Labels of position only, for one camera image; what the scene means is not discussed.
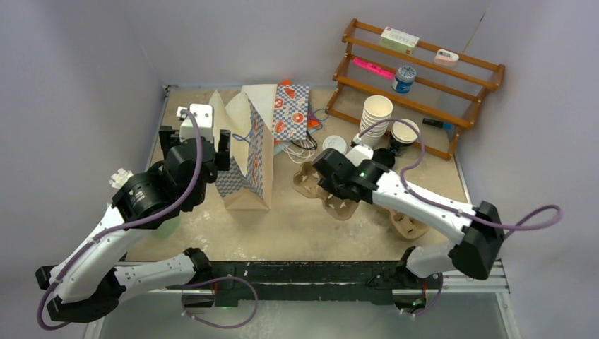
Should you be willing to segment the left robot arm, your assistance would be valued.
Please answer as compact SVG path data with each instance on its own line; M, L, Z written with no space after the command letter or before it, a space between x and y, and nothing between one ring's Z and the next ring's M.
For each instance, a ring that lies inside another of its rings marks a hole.
M70 323L90 323L126 300L162 287L210 282L212 265L197 248L163 261L124 267L119 261L139 240L164 222L203 203L206 187L228 170L230 139L177 141L172 129L160 131L169 143L164 159L145 172L127 174L96 228L62 263L42 266L35 277L44 295L37 309L41 328L53 331Z

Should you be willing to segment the brown pulp cup carrier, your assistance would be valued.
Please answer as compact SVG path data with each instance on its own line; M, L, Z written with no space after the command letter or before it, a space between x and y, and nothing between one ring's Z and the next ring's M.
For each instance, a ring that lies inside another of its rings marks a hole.
M324 210L333 218L349 220L357 210L359 203L342 200L319 186L320 174L313 168L311 161L300 164L292 177L292 188L306 198L319 199Z

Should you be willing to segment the checkered paper bag blue handles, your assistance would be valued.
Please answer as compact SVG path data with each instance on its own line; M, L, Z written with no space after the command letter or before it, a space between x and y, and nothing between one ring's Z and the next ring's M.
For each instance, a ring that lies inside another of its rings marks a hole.
M215 134L231 132L230 169L219 171L215 187L228 210L270 210L273 190L274 136L243 90L225 103L216 90L213 108Z

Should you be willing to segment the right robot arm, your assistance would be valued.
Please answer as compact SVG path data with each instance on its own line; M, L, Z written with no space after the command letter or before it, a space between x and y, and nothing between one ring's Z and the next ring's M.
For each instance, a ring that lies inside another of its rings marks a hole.
M372 159L372 149L357 146L347 155L326 149L313 167L319 186L342 200L364 201L402 213L430 226L448 240L407 250L396 271L401 285L414 287L434 273L458 270L488 279L505 235L490 227L500 221L497 208L486 201L478 206L440 196L410 182L402 182L390 167Z

